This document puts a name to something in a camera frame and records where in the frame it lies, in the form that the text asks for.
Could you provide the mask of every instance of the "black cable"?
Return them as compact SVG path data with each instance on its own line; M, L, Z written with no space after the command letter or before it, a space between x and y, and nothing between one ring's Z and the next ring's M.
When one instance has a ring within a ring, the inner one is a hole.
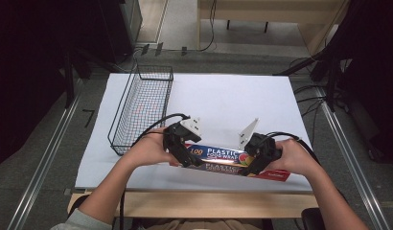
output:
M346 69L347 69L347 67L348 67L348 60L349 60L349 59L346 59L346 60L345 60L345 67L343 68L343 73L346 73Z
M172 118L172 117L182 117L183 120L184 120L184 119L189 119L189 118L190 118L189 116L187 116L187 115L185 115L185 114L182 114L182 113L174 113L174 114L172 114L172 115L165 116L165 117L161 118L160 120L156 121L155 123L153 123L153 124L152 124L151 126L149 126L146 130L144 130L143 133L140 134L139 137L137 137L136 141L133 142L133 144L131 144L131 146L133 147L134 145L136 145L136 143L139 142L140 139L142 139L142 137L145 136L152 128L154 128L154 127L157 126L158 124L160 124L160 123L162 123L162 122L164 122L164 121L166 121L166 120L168 120L168 119L170 119L170 118Z
M294 59L292 62L289 63L289 68L291 68L291 65L292 65L295 61L300 60L300 59L306 59L306 58L307 58L307 57L301 57L301 58L299 57L299 58ZM312 72L312 70L310 70L310 69L308 68L308 65L305 66L305 68L307 69L307 71L308 71L309 74Z
M316 101L315 103L311 104L311 105L308 107L307 111L306 111L305 113L301 114L301 117L305 117L307 114L309 114L309 113L315 111L316 108L313 108L313 109L311 109L311 108L312 108L313 106L315 106L315 105L317 105L317 104L319 104L319 103L323 103L323 102L325 102L325 101L324 101L324 100L318 100L318 101Z
M315 142L315 122L316 122L316 114L318 113L319 107L324 103L324 101L321 101L321 103L316 107L315 109L315 114L313 115L313 121L312 121L312 140L311 140L311 145L313 146L313 143Z
M137 68L136 53L139 52L139 51L141 51L141 50L142 50L142 49L138 49L138 48L135 48L135 49L133 50L133 55L132 55L133 66L132 66L132 68L131 68L130 70L124 69L124 68L122 68L122 67L119 66L119 64L122 64L123 62L125 62L125 60L126 60L127 58L125 58L125 60L122 61L122 62L119 63L119 64L114 64L114 66L115 66L116 68L122 70L124 73L127 73L127 74L131 73L133 70L135 70L135 69Z
M303 230L303 229L301 228L301 226L298 224L297 218L294 219L294 223L295 223L295 226L298 228L298 230Z
M267 139L275 137L275 136L289 136L289 137L292 137L295 141L297 141L310 154L310 156L313 158L313 160L315 160L319 165L321 165L319 160L318 160L318 158L316 157L315 153L307 145L307 143L305 143L300 137L298 137L298 136L296 136L294 134L291 134L291 133L282 132L282 131L270 132L270 133L266 134L266 138L261 140L261 142L259 142L256 146L260 146Z
M117 63L116 65L120 65L120 64L122 64L123 62L125 62L126 60L127 60L127 58L130 56L129 54L123 54L123 56L124 56L124 58L123 58L123 60L121 60L119 63Z
M214 0L212 2L212 6L211 6L211 13L209 15L209 22L211 23L211 31L212 31L212 37L211 37L211 42L209 42L208 46L205 47L202 50L199 50L200 52L206 51L214 42L215 39L215 33L214 33L214 22L215 22L215 13L217 11L217 0Z
M120 209L119 209L119 229L124 230L125 229L125 193L126 190L123 190L122 196L121 196L121 202L120 202Z
M116 223L116 218L114 218L112 221L112 229L115 229L115 223Z
M298 93L301 93L304 90L307 90L307 89L310 89L310 88L318 88L318 87L319 88L324 88L325 86L324 85L316 85L316 84L305 85L305 86L299 87L297 89L294 89L293 93L294 93L294 95L296 95Z
M313 98L302 99L302 100L297 101L297 103L299 104L299 103L306 102L306 101L310 101L310 100L314 100L314 99L318 99L318 100L322 99L322 100L325 100L326 97L313 97Z
M214 23L215 23L215 15L216 15L216 11L217 11L217 1L218 0L213 0L212 1L212 6L211 6L211 10L210 10L210 15L209 15L209 22L211 24L211 31L212 31L212 37L211 37L211 41L208 44L207 47L201 49L201 50L187 50L187 52L204 52L207 49L209 49L209 47L211 47L212 43L214 42L215 39L215 30L214 30ZM155 49L155 48L149 48L150 50L160 50L160 51L167 51L167 52L183 52L183 50L172 50L172 49Z

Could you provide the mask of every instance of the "aluminum rail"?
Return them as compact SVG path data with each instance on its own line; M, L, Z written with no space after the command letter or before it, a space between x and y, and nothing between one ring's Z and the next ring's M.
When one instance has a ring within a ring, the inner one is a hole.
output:
M321 88L316 89L316 94L319 97L326 96L325 92ZM342 151L343 158L348 165L349 171L358 187L358 192L363 200L363 203L369 213L370 219L376 229L389 230L387 219L382 212L379 201L377 200L366 176L361 169L360 164L356 158L354 151L352 150L349 142L343 132L342 127L336 117L336 115L331 111L331 109L324 103L322 104L322 109L328 119L329 125L334 133L334 136L339 144L340 150Z
M40 188L44 182L44 179L49 171L51 164L56 156L58 151L58 146L62 140L62 137L65 133L65 130L68 128L68 125L74 115L74 112L77 108L77 104L81 97L81 91L83 89L83 82L81 79L77 80L76 83L77 94L72 101L70 107L65 109L59 123L56 127L56 130L47 146L47 149L44 151L43 156L41 157L40 162L38 163L37 169L35 170L35 174L32 177L28 187L24 191L17 209L12 217L12 220L8 226L8 230L18 230L22 229L26 219L32 210L32 207L35 203L35 199L38 196Z

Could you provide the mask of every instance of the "gray floor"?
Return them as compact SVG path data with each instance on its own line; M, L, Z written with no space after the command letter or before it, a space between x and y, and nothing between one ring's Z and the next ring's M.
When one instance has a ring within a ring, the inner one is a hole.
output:
M196 23L193 21L193 13L195 12L189 8L194 3L195 1L191 0L169 1L167 15L160 35L160 42L165 44L164 48L177 49L177 46L188 46L189 49L192 49L196 47L195 31L193 31ZM185 25L174 26L179 23L178 18L181 17L182 13L184 14L181 23L185 23ZM282 28L286 25L279 25L279 27L277 25L276 23L270 23L269 32L280 30L277 33L282 33ZM240 30L246 30L242 22L239 24L232 23L232 28L235 31L238 31L239 29L237 30L237 28L239 27L241 27ZM253 25L253 27L260 28L261 25ZM228 32L226 30L221 32L222 28L218 28L218 30L216 35L218 35L219 40L215 50L210 50L206 53L190 52L185 57L178 52L163 52L156 57L153 51L149 51L144 56L138 56L138 61L141 64L171 65L175 72L183 73L269 75L289 68L296 58L308 56L305 48L300 45L299 34L292 36L296 37L296 40L286 39L283 41L284 45L282 43L273 45L276 46L274 49L269 49L268 45L263 45L263 47L258 49L261 45L257 44L257 42L254 45L244 44L246 40L243 37L240 37L239 40L234 38L232 44L238 44L236 47L239 48L236 49L235 46L232 46L233 48L230 49L230 43L223 41L227 39L225 33ZM202 35L205 37L202 39L203 42L209 41L209 33L210 28L206 28L203 31ZM271 34L265 34L265 36L268 36L268 39L270 39ZM131 67L130 60L121 66L129 69ZM105 70L96 66L93 69L94 74L91 79L83 82L81 96L75 113L65 131L63 139L59 143L57 154L44 178L30 214L27 215L23 229L49 229L51 226L66 219L66 207L70 196L65 192L65 189L74 187L81 157L90 138L96 119L96 112L98 111L108 77ZM300 75L291 76L293 88L310 83L306 69L301 70ZM315 91L311 89L298 94L297 100L314 95ZM65 96L63 95L36 127L26 145L0 165L0 229L6 229L9 226L19 200L31 182L37 165L57 128L58 121L64 112L64 103ZM310 104L311 102L299 104L300 110L305 112ZM83 112L84 109L96 111L88 127L85 127L85 125L88 122L89 114ZM357 160L363 168L371 189L381 204L391 229L393 229L393 164L377 164L371 161L367 154L368 149L359 136L351 117L341 109L338 109L335 114L345 131L347 139L355 150ZM305 116L303 120L309 136L312 138L314 113ZM364 219L367 225L373 229L373 221L369 217L363 199L359 195L358 188L354 183L322 110L318 111L315 120L313 149L336 186L346 195L350 205ZM276 229L297 229L292 219L275 219L274 225Z

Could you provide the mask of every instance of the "human arm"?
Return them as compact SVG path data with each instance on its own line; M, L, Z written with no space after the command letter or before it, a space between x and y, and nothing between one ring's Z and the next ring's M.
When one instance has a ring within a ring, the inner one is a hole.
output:
M162 132L163 128L153 132ZM105 223L112 223L122 192L133 171L146 165L174 162L175 158L163 150L163 135L150 133L123 155L106 178L78 208L84 214Z
M325 170L305 149L292 139L276 142L282 157L268 165L268 170L287 170L304 175L310 182L325 227L331 229L367 229L366 225L340 195Z

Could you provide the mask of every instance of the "cling wrap box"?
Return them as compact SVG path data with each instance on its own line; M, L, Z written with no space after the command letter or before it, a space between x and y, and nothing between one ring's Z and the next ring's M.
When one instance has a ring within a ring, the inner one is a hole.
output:
M223 149L202 145L186 144L186 148L191 154L205 161L205 164L196 167L190 166L189 169L201 170L213 173L226 173L238 175L241 168L247 167L254 157L249 156L243 150ZM250 174L249 177L269 179L285 182L289 178L290 172L287 171L262 171L259 174Z

